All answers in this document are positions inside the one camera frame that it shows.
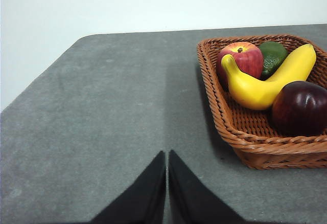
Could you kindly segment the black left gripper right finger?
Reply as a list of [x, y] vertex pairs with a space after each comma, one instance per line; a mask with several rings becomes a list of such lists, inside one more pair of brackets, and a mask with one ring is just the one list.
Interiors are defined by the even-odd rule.
[[243, 218], [211, 192], [179, 155], [169, 152], [170, 197], [185, 223], [241, 223]]

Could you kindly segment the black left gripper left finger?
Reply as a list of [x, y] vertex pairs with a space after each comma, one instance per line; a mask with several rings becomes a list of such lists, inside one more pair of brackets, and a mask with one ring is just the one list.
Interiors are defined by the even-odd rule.
[[91, 223], [162, 223], [166, 198], [166, 157], [160, 151], [134, 183]]

